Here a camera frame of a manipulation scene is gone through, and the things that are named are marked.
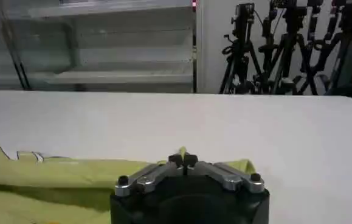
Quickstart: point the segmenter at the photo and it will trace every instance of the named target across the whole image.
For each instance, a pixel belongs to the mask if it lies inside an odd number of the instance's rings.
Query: tripod
[[[306,58],[305,60],[308,64],[309,72],[307,72],[307,81],[302,85],[298,94],[303,94],[308,85],[314,81],[315,75],[319,71],[324,70],[328,57],[336,45],[340,43],[340,49],[336,63],[334,65],[333,73],[331,74],[331,80],[328,80],[325,75],[321,75],[320,78],[325,85],[327,95],[345,95],[345,92],[348,95],[352,95],[352,89],[347,87],[338,88],[339,79],[346,60],[346,55],[352,43],[352,4],[346,4],[345,1],[333,1],[332,12],[335,14],[335,16],[330,19],[327,34],[323,40],[314,42],[314,48],[320,51],[320,57],[317,64],[312,68],[309,68],[310,57]],[[330,44],[328,44],[326,41],[330,40],[332,34],[334,33],[339,12],[342,13],[342,19],[339,24],[339,27],[342,28],[342,32],[335,34]]]
[[[268,94],[270,92],[270,73],[268,71],[271,71],[274,67],[274,64],[272,63],[273,51],[278,48],[278,45],[274,44],[274,34],[271,32],[272,21],[276,17],[277,9],[275,8],[275,2],[270,1],[269,14],[263,20],[262,28],[262,37],[266,39],[266,44],[258,48],[258,51],[264,54],[264,73],[253,76],[254,85],[257,87],[257,94]]]
[[[253,43],[250,40],[251,28],[254,23],[254,4],[239,4],[237,5],[236,12],[238,16],[236,20],[232,20],[232,24],[235,23],[233,35],[237,39],[232,41],[229,35],[224,36],[232,45],[222,51],[224,55],[229,56],[227,57],[226,72],[220,86],[220,94],[255,93],[254,85],[247,81],[249,57],[244,54],[250,53],[257,74],[262,73]]]
[[[275,76],[274,84],[271,89],[271,94],[285,94],[289,91],[296,93],[296,86],[294,82],[282,82],[283,78],[286,79],[289,77],[289,70],[291,67],[292,54],[294,51],[294,47],[296,44],[300,46],[300,51],[303,57],[303,64],[305,65],[305,71],[307,73],[310,72],[309,66],[307,66],[305,58],[308,57],[308,51],[305,46],[305,41],[303,35],[299,34],[299,30],[303,27],[303,19],[307,14],[306,7],[290,7],[287,8],[283,18],[286,21],[286,31],[287,33],[282,35],[280,44],[278,45],[278,49],[274,55],[272,64],[275,65],[279,56],[282,53],[281,60],[277,69],[277,73]],[[315,83],[310,83],[313,88],[315,87]]]

